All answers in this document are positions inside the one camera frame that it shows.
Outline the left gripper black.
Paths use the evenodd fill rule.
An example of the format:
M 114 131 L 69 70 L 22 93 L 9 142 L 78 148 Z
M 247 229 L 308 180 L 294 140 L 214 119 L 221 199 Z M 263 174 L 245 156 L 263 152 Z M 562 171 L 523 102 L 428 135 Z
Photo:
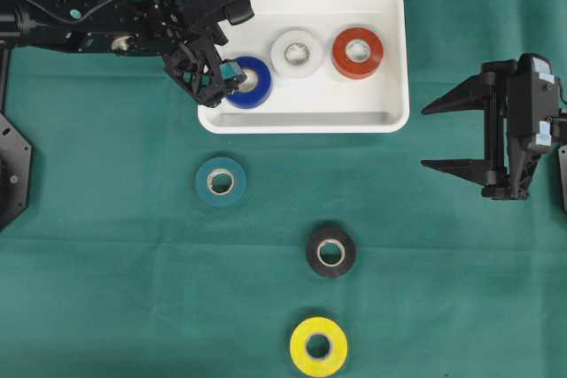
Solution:
M 216 45 L 227 37 L 218 22 L 189 0 L 114 0 L 104 8 L 104 52 L 163 57 L 165 72 L 199 105 L 217 107 L 245 81 L 235 60 L 222 60 Z M 190 33 L 211 39 L 187 42 Z

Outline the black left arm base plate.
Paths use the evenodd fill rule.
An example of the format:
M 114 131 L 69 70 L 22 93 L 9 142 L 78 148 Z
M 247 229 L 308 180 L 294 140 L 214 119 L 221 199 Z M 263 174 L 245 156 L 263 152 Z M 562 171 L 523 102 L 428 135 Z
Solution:
M 33 148 L 1 114 L 1 230 L 27 208 Z

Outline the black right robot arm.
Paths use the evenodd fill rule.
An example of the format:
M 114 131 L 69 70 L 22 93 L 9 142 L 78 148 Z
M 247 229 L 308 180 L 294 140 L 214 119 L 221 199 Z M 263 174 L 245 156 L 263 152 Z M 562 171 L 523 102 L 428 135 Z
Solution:
M 482 111 L 485 156 L 421 164 L 480 185 L 483 197 L 525 200 L 540 159 L 566 142 L 562 100 L 562 81 L 547 58 L 524 53 L 518 60 L 486 62 L 422 109 L 423 115 Z

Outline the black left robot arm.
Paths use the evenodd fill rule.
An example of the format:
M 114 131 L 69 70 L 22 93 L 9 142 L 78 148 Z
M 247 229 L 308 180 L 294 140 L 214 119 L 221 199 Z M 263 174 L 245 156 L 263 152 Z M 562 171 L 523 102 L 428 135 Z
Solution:
M 228 41 L 220 24 L 252 16 L 251 0 L 1 0 L 1 45 L 160 57 L 197 104 L 214 108 L 246 80 L 218 51 Z

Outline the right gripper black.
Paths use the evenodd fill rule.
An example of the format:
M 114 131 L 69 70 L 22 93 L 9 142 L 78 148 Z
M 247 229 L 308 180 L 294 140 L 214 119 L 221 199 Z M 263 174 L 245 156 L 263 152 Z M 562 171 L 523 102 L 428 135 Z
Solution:
M 552 144 L 554 75 L 549 60 L 525 53 L 518 60 L 484 63 L 481 74 L 469 77 L 425 106 L 421 114 L 484 110 L 492 93 L 504 105 L 509 174 L 502 199 L 525 200 L 540 158 Z M 494 184 L 492 162 L 485 159 L 422 160 L 423 166 L 452 174 L 483 187 Z

